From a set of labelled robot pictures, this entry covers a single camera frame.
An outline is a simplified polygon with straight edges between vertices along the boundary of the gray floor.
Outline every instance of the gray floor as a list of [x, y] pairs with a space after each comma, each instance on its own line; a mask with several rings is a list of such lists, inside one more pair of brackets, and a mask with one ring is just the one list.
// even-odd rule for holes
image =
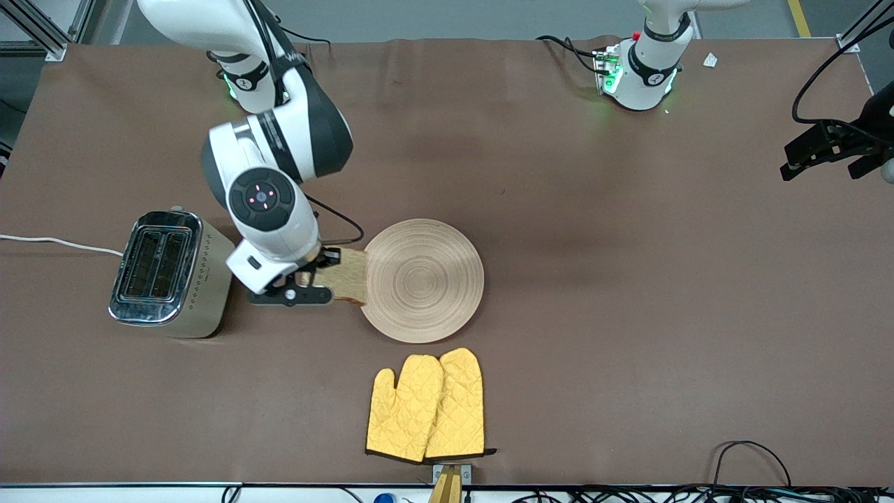
[[[843, 31], [872, 0], [801, 0], [814, 36]], [[392, 38], [531, 39], [552, 34], [592, 38], [627, 36], [643, 26], [636, 0], [267, 0], [283, 26], [333, 42], [375, 42]], [[95, 43], [170, 43], [146, 21], [133, 0], [108, 0]], [[731, 11], [701, 12], [705, 38], [791, 38], [797, 36], [787, 0], [752, 0]], [[861, 58], [873, 86], [894, 80], [894, 50], [888, 30], [861, 44]], [[0, 98], [26, 109], [37, 87], [39, 58], [0, 57]], [[0, 140], [13, 143], [20, 113], [0, 104]]]

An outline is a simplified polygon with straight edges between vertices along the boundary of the round black button pad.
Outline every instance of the round black button pad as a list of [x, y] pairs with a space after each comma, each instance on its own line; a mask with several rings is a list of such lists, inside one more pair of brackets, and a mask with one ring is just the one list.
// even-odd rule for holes
[[233, 215], [241, 223], [271, 232], [289, 222], [295, 193], [282, 172], [255, 167], [236, 178], [227, 199]]

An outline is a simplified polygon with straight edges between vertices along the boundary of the toaster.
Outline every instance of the toaster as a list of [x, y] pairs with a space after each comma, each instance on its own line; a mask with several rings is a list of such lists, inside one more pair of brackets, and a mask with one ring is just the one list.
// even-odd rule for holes
[[214, 333], [224, 314], [235, 247], [187, 211], [150, 211], [134, 224], [114, 282], [109, 313], [125, 325], [169, 337]]

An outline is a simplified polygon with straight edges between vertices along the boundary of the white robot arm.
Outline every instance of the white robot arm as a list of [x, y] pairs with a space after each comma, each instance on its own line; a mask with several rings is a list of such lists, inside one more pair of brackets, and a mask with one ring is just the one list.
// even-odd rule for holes
[[603, 93], [632, 110], [655, 107], [671, 91], [679, 58], [694, 33], [689, 11], [732, 9], [749, 0], [637, 1], [645, 8], [643, 32], [606, 49], [602, 66], [608, 75], [599, 79]]
[[[265, 294], [321, 256], [316, 217], [299, 185], [342, 169], [353, 149], [350, 129], [258, 0], [138, 2], [167, 37], [269, 68], [265, 111], [212, 128], [201, 154], [211, 192], [244, 238], [227, 265], [254, 294]], [[289, 101], [280, 104], [283, 90]]]

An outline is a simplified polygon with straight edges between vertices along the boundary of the yellow oven mitt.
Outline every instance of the yellow oven mitt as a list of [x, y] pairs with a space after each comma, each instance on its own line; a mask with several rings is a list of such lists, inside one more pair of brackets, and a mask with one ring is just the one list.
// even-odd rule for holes
[[409, 356], [396, 387], [394, 372], [380, 370], [369, 406], [367, 454], [422, 463], [442, 386], [443, 370], [433, 356]]
[[441, 366], [443, 389], [426, 464], [493, 454], [496, 449], [485, 449], [485, 392], [478, 359], [461, 347], [441, 356]]

